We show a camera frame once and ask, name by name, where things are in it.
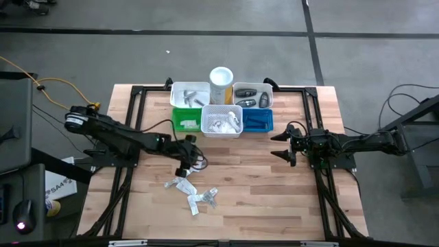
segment gray concrete floor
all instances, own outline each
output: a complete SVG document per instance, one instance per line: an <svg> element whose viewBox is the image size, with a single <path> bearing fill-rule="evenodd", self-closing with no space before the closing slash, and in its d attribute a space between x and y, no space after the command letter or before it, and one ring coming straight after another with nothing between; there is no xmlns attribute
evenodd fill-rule
<svg viewBox="0 0 439 247"><path fill-rule="evenodd" d="M35 17L14 6L0 25L150 30L306 31L299 0L59 0L52 13ZM438 33L439 0L309 0L317 32ZM437 40L316 40L324 84L335 86L344 124L362 132L377 129L378 114L398 84L438 86ZM207 81L216 66L232 69L236 81L316 85L308 38L236 36L99 36L0 34L0 55L40 77L75 82L106 112L118 83ZM0 62L0 71L14 71ZM50 95L66 105L83 104L68 86L48 83ZM439 90L406 88L419 100ZM415 104L394 98L404 113ZM34 91L34 103L59 119L65 112ZM395 119L388 109L383 124ZM79 148L90 143L63 130ZM46 122L34 115L33 145L60 158L82 157ZM401 193L417 186L405 158L356 154L366 222L380 240L439 245L439 200L403 202ZM66 237L74 225L65 220Z"/></svg>

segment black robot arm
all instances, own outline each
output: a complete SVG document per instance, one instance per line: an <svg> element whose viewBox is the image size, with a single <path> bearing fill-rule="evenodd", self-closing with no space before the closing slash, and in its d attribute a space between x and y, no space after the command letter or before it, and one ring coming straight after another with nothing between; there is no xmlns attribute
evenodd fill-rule
<svg viewBox="0 0 439 247"><path fill-rule="evenodd" d="M141 149L148 154L166 156L181 161L177 176L186 176L186 169L196 165L199 149L193 144L196 137L187 135L184 140L171 140L171 135L135 130L113 120L107 115L99 114L92 106L72 106L65 115L65 128L72 133L83 134L97 139L108 150L86 150L90 156L110 152L122 160L128 160Z"/></svg>
<svg viewBox="0 0 439 247"><path fill-rule="evenodd" d="M397 132L376 132L359 136L336 134L323 129L313 129L303 136L300 129L288 124L285 131L271 138L274 141L288 141L289 149L273 151L272 154L296 165L296 153L302 152L313 160L337 158L354 152L382 151L386 154L402 156L407 152L403 137Z"/></svg>

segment computer mouse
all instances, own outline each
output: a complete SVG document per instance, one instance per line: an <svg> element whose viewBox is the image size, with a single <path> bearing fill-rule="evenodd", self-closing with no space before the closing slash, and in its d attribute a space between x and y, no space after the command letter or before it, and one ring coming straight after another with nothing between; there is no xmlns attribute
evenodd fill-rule
<svg viewBox="0 0 439 247"><path fill-rule="evenodd" d="M28 234L34 230L36 221L31 200L22 200L14 207L12 221L20 234Z"/></svg>

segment wooden tabletop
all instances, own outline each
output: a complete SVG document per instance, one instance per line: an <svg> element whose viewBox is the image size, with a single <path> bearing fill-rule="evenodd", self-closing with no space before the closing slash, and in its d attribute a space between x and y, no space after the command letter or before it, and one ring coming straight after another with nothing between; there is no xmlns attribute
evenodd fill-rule
<svg viewBox="0 0 439 247"><path fill-rule="evenodd" d="M130 99L130 84L116 84L108 115L124 122ZM323 124L332 132L343 133L343 122L332 86L319 86L318 99ZM141 128L170 119L172 106L168 92L149 92ZM270 154L285 150L287 143L270 137L284 131L287 122L305 124L302 97L295 93L275 93L274 131L243 132L238 139L210 139L197 133L196 145L209 160L209 167L192 173L188 180L198 193L218 188L213 209L198 203L200 214L192 216L187 195L163 183L172 180L179 162L141 153L134 170L123 231L124 238L136 239L324 239L316 181L307 159L297 156L297 166ZM171 134L169 123L154 132ZM185 133L178 132L178 138ZM91 179L78 234L87 231L104 211L110 198L115 169L101 169ZM334 171L340 207L359 231L367 235L357 184L344 170ZM332 210L331 229L335 232ZM113 228L117 224L115 215Z"/></svg>

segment blue plastic bin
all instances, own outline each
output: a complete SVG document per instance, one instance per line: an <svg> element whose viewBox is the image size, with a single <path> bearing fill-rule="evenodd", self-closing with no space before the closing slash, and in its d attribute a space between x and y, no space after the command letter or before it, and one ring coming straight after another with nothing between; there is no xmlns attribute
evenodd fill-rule
<svg viewBox="0 0 439 247"><path fill-rule="evenodd" d="M244 132L269 132L273 130L273 111L271 109L243 108Z"/></svg>

